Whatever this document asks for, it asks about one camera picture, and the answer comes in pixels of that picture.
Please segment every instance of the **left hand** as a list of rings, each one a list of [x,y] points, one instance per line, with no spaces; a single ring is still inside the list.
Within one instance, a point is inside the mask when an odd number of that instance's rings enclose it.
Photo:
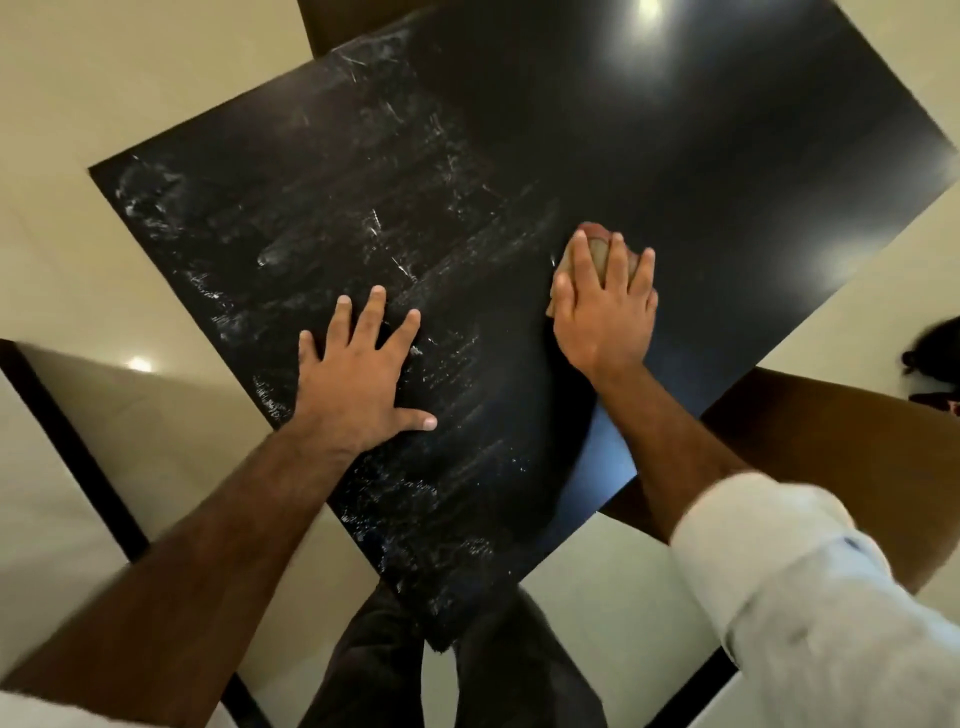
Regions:
[[[387,291],[376,285],[350,335],[349,296],[341,296],[326,331],[324,358],[309,331],[300,333],[300,383],[291,425],[307,428],[351,459],[404,430],[432,430],[437,418],[418,409],[394,407],[400,367],[420,329],[411,310],[387,343],[376,348]]]

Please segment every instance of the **forearm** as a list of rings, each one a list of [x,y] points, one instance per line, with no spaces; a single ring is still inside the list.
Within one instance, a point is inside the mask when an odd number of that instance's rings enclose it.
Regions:
[[[630,448],[664,538],[669,539],[707,488],[751,469],[686,412],[645,367],[597,379],[597,392]]]
[[[114,718],[203,726],[350,458],[269,437],[3,683]]]

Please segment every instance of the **dark wood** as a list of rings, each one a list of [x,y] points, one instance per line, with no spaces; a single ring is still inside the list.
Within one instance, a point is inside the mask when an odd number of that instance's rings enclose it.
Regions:
[[[310,50],[325,56],[365,33],[377,31],[409,12],[429,8],[434,0],[297,0]]]
[[[659,252],[649,366],[699,415],[949,185],[954,150],[823,0],[467,0],[92,169],[265,416],[300,328],[423,311],[398,401],[440,428],[331,501],[449,644],[635,469],[543,317],[574,226]]]

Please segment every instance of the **leg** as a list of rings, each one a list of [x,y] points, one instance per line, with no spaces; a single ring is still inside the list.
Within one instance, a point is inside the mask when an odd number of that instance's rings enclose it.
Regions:
[[[600,698],[524,591],[481,616],[454,649],[456,728],[606,728]]]
[[[420,629],[383,583],[350,621],[300,728],[422,728]]]

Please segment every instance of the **wooden chair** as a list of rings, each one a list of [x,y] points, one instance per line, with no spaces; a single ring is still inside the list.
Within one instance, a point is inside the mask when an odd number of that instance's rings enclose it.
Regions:
[[[950,415],[754,369],[703,421],[777,480],[814,483],[837,495],[911,592],[960,541],[960,422]],[[659,537],[636,481],[603,513]]]

